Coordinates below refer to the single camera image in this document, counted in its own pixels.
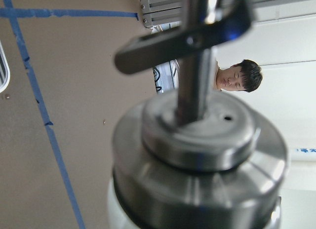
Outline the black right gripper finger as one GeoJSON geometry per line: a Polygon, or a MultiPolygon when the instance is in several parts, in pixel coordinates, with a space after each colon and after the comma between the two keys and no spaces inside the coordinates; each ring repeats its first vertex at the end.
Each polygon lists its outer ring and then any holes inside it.
{"type": "Polygon", "coordinates": [[[251,27],[251,10],[250,0],[235,0],[228,14],[213,24],[175,27],[134,39],[116,53],[114,63],[120,72],[134,74],[235,40],[251,27]]]}

